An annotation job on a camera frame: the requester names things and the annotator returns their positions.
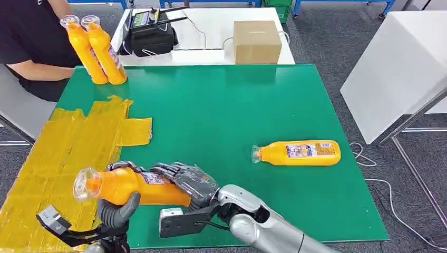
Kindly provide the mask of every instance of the gray robot glove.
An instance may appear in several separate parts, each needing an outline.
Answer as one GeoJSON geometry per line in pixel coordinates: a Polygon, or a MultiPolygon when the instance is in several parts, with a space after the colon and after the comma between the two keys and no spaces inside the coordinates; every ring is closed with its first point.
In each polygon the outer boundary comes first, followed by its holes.
{"type": "MultiPolygon", "coordinates": [[[[144,168],[136,166],[130,161],[118,161],[107,166],[107,170],[129,167],[134,171],[143,172],[144,168]]],[[[109,228],[120,228],[129,220],[137,207],[140,205],[141,195],[135,191],[130,194],[126,204],[117,206],[104,199],[98,199],[96,213],[102,223],[109,228]]]]}
{"type": "Polygon", "coordinates": [[[157,163],[149,171],[164,176],[185,191],[191,197],[189,211],[209,206],[211,199],[219,190],[216,181],[197,166],[180,162],[157,163]]]}

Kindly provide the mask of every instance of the metal pole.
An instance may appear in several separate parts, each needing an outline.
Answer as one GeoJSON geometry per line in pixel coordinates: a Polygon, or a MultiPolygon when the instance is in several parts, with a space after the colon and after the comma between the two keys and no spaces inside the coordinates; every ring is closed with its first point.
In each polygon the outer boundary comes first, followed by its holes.
{"type": "Polygon", "coordinates": [[[405,153],[405,150],[403,149],[403,147],[401,146],[401,144],[399,143],[397,138],[396,137],[391,137],[391,140],[394,142],[394,145],[396,145],[396,148],[399,150],[402,158],[405,160],[405,163],[410,168],[410,171],[413,173],[414,177],[416,177],[416,181],[421,186],[422,190],[424,190],[425,195],[428,197],[428,199],[429,199],[430,203],[432,204],[434,210],[438,214],[438,217],[441,219],[442,224],[447,229],[447,218],[446,218],[444,212],[442,211],[441,207],[439,207],[438,203],[436,202],[433,194],[431,193],[431,191],[429,190],[429,188],[425,184],[424,180],[422,179],[421,175],[417,171],[417,169],[414,166],[414,164],[411,162],[411,160],[408,157],[408,155],[405,153]]]}
{"type": "Polygon", "coordinates": [[[387,142],[391,137],[396,136],[398,133],[402,132],[404,129],[413,124],[416,120],[418,120],[424,113],[438,104],[441,100],[443,100],[447,96],[447,86],[440,91],[434,98],[430,99],[423,105],[419,110],[413,113],[407,120],[405,120],[402,124],[400,124],[396,129],[394,129],[391,133],[389,133],[382,141],[379,142],[379,146],[382,146],[385,142],[387,142]]]}
{"type": "Polygon", "coordinates": [[[20,137],[22,137],[26,142],[28,142],[30,145],[33,145],[36,140],[34,140],[31,136],[26,134],[22,129],[18,128],[16,125],[11,123],[9,120],[7,120],[5,117],[0,115],[0,124],[4,125],[5,127],[11,129],[16,134],[18,134],[20,137]]]}
{"type": "Polygon", "coordinates": [[[0,141],[1,146],[29,146],[30,144],[26,141],[0,141]]]}
{"type": "Polygon", "coordinates": [[[447,132],[447,128],[406,128],[403,133],[421,133],[421,132],[447,132]]]}

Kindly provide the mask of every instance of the white panel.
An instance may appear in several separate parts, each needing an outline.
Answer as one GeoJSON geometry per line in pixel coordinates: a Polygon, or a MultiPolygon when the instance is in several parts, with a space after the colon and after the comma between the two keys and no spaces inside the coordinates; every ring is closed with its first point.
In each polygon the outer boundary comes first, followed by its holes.
{"type": "Polygon", "coordinates": [[[341,88],[366,143],[446,85],[446,25],[447,12],[388,14],[341,88]]]}

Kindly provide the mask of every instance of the orange juice bottle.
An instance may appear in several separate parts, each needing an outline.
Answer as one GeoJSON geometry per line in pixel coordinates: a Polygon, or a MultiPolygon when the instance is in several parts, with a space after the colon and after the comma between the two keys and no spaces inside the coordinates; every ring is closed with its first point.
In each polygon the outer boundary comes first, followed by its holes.
{"type": "Polygon", "coordinates": [[[70,43],[92,78],[92,82],[95,84],[107,83],[107,76],[93,52],[87,32],[79,24],[79,18],[75,15],[67,15],[60,20],[60,24],[67,30],[70,43]]]}
{"type": "Polygon", "coordinates": [[[81,170],[74,180],[73,195],[79,201],[95,197],[115,205],[123,205],[130,194],[141,194],[141,205],[189,206],[190,197],[175,184],[152,172],[134,172],[118,168],[98,172],[92,168],[81,170]]]}
{"type": "Polygon", "coordinates": [[[110,36],[101,28],[99,18],[94,15],[85,16],[81,24],[87,30],[90,44],[109,82],[115,85],[124,83],[127,79],[124,67],[110,45],[110,36]]]}
{"type": "Polygon", "coordinates": [[[265,147],[253,146],[254,163],[273,165],[330,166],[340,161],[340,147],[335,141],[277,141],[265,147]]]}

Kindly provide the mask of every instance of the green crate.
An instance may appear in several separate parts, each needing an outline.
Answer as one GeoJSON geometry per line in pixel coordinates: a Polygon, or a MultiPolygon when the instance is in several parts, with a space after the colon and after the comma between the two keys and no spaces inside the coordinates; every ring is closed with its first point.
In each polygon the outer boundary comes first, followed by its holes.
{"type": "Polygon", "coordinates": [[[265,7],[276,7],[276,6],[291,6],[292,0],[262,0],[262,4],[265,7]]]}
{"type": "Polygon", "coordinates": [[[264,7],[274,7],[278,13],[279,21],[285,24],[289,15],[290,5],[264,5],[264,7]]]}

